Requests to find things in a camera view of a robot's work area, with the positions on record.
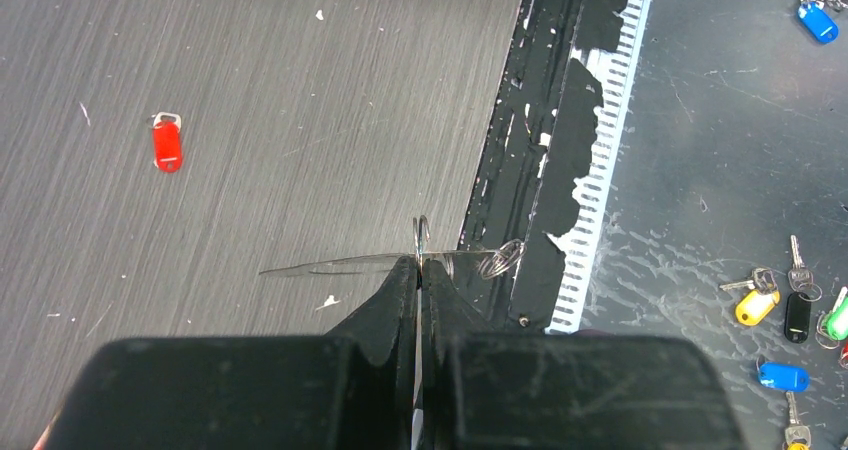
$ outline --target yellow key tag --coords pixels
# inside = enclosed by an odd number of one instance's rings
[[[736,320],[739,320],[742,325],[753,327],[760,323],[778,303],[780,303],[780,292],[763,295],[757,290],[751,290],[751,293],[736,305]]]

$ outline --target blue key tag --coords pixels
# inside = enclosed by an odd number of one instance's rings
[[[760,385],[786,392],[803,392],[810,385],[810,375],[801,367],[766,362],[760,365]]]
[[[839,27],[824,11],[824,3],[804,2],[798,7],[798,18],[821,43],[830,43],[839,36]]]

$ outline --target dark gray surface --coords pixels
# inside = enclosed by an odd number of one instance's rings
[[[0,447],[110,339],[318,332],[376,289],[261,269],[408,251],[419,213],[452,247],[519,1],[0,0]]]
[[[783,393],[756,381],[758,356],[810,372],[798,406],[813,448],[848,435],[838,353],[783,337],[785,277],[754,328],[733,316],[743,293],[717,288],[755,265],[785,272],[792,233],[824,288],[814,312],[848,278],[848,35],[813,43],[797,2],[653,0],[583,319],[698,344],[757,450],[780,448],[787,424]]]

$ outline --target black key tag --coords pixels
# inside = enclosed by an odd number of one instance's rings
[[[783,334],[792,343],[804,343],[810,336],[810,319],[813,304],[803,292],[792,292],[786,299],[786,321]]]

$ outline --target black metal strip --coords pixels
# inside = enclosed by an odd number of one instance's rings
[[[603,106],[600,84],[579,62],[569,65],[571,42],[578,48],[615,50],[622,25],[616,12],[626,3],[521,2],[458,245],[461,250],[497,248],[513,238],[525,239],[527,252],[514,286],[508,277],[461,286],[463,296],[495,325],[517,322],[520,316],[533,328],[550,321],[564,260],[541,232],[560,235],[576,221],[573,180],[588,172],[597,125],[593,110]],[[572,112],[591,118],[572,121]],[[542,145],[543,135],[556,153]],[[544,181],[550,184],[540,186],[543,159]]]

